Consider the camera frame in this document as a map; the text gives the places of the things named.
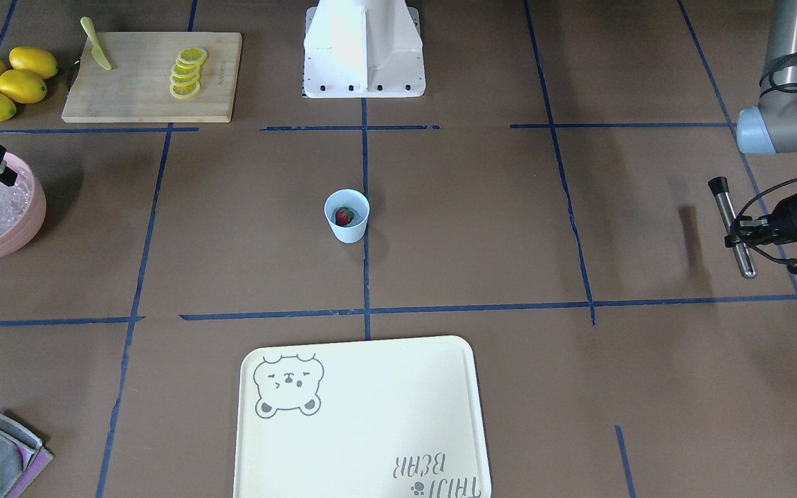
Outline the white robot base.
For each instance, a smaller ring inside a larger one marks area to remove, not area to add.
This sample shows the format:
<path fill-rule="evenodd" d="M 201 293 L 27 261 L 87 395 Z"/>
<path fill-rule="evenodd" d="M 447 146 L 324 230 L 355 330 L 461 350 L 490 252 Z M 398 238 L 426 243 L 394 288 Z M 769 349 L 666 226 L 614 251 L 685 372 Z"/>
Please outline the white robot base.
<path fill-rule="evenodd" d="M 419 11 L 405 1 L 320 1 L 306 10 L 302 94 L 417 98 L 426 91 Z"/>

